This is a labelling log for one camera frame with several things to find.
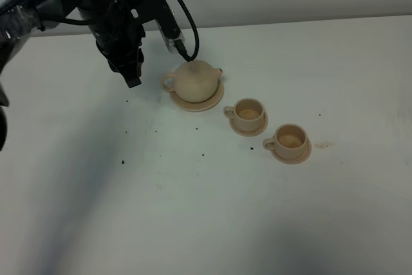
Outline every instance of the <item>dirt speck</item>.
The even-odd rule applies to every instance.
[[[332,142],[323,142],[323,143],[315,143],[314,144],[314,146],[316,147],[316,148],[319,148],[319,149],[324,149],[324,148],[326,148],[326,147],[328,147],[328,146],[333,146],[333,145],[335,145],[334,143],[332,143]]]

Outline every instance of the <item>black cable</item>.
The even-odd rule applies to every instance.
[[[6,143],[7,137],[7,120],[6,114],[4,113],[2,107],[0,106],[0,151]]]
[[[196,28],[196,24],[193,21],[193,18],[189,12],[189,10],[187,9],[185,3],[183,2],[183,0],[177,0],[179,2],[179,5],[181,6],[181,8],[183,9],[183,12],[185,12],[185,15],[187,17],[187,19],[189,20],[189,23],[191,24],[192,30],[193,30],[193,35],[194,35],[194,51],[193,51],[193,55],[192,56],[188,56],[187,55],[187,51],[186,48],[182,42],[182,40],[177,40],[175,45],[176,45],[176,49],[178,50],[179,54],[181,56],[183,56],[183,58],[186,61],[193,61],[196,59],[196,56],[198,55],[199,52],[199,34],[198,34],[198,29]]]

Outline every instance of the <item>small cup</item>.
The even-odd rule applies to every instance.
[[[263,147],[285,163],[303,162],[311,150],[308,135],[302,127],[294,124],[280,126],[272,138],[263,141]]]
[[[233,107],[227,106],[223,112],[236,128],[235,131],[244,133],[257,131],[266,121],[265,109],[256,99],[241,99]]]

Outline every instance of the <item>teapot lid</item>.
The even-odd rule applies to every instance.
[[[182,64],[176,71],[187,82],[201,82],[211,76],[214,68],[205,61],[190,61]]]

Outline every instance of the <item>table surface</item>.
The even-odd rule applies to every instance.
[[[200,39],[225,87],[201,113],[161,90],[182,58],[158,32],[133,89],[90,35],[33,38],[7,66],[0,273],[411,274],[412,17]],[[223,115],[245,97],[267,109],[257,137]],[[328,147],[278,162],[262,141],[285,123]]]

